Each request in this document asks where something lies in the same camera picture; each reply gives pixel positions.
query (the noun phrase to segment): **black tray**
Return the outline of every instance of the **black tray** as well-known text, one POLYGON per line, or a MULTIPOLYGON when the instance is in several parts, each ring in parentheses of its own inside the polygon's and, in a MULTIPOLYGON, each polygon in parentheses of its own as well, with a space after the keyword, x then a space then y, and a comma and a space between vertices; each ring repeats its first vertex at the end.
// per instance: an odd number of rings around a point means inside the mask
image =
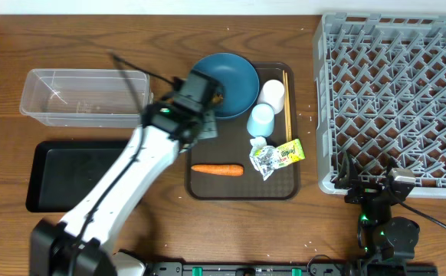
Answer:
POLYGON ((29 212, 67 212, 99 182, 127 141, 38 144, 25 206, 29 212))
MULTIPOLYGON (((294 116, 294 77, 291 68, 277 62, 253 63, 257 69, 261 87, 268 80, 283 81, 287 72, 290 91, 291 136, 296 139, 297 122, 294 116)), ((218 120, 218 137, 200 140, 187 155, 185 188, 189 195, 201 200, 285 200, 295 196, 300 189, 299 164, 294 163, 275 170, 264 181, 262 175, 252 166, 248 154, 251 151, 247 132, 247 120, 251 108, 232 120, 218 120), (238 163, 244 166, 244 175, 239 177, 214 176, 194 172, 195 164, 238 163)), ((267 138, 267 144, 279 146, 286 143, 284 109, 275 117, 274 132, 267 138)))

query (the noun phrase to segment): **blue bowl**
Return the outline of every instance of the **blue bowl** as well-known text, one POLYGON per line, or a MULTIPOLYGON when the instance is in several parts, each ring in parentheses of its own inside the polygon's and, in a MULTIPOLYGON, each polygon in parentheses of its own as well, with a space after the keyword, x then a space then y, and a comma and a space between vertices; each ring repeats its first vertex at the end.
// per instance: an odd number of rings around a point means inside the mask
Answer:
POLYGON ((201 59, 193 68, 223 84, 223 102, 215 107, 217 119, 230 119, 241 115, 254 104, 259 94, 257 71, 243 57, 218 53, 201 59))

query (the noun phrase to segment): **crumpled plastic wrapper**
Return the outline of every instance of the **crumpled plastic wrapper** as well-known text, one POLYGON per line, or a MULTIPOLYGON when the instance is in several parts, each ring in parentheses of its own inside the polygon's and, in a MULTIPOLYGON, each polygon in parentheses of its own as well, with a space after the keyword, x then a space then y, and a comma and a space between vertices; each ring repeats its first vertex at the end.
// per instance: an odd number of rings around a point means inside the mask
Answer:
POLYGON ((251 139, 251 145, 250 160, 254 169, 261 173, 264 181, 271 176, 275 169, 283 168, 291 163, 305 159, 298 139, 275 148, 268 146, 265 138, 257 137, 251 139))

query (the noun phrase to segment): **carrot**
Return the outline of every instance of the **carrot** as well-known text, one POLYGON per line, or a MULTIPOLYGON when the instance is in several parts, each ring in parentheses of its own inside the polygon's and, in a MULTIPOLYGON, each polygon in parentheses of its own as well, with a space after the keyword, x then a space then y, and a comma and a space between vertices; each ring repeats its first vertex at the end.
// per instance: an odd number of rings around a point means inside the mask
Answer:
POLYGON ((210 165, 201 164, 191 167, 192 170, 201 173, 211 173, 219 176, 241 176, 244 174, 244 167, 240 165, 210 165))

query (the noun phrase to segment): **dish rack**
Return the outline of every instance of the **dish rack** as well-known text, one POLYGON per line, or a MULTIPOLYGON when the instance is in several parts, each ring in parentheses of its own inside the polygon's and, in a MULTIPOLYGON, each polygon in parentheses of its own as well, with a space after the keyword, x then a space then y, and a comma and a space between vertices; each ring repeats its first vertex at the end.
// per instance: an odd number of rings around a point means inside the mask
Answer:
POLYGON ((320 188, 344 152, 362 181, 387 160, 416 175, 411 197, 446 199, 446 16, 325 14, 313 37, 320 188))

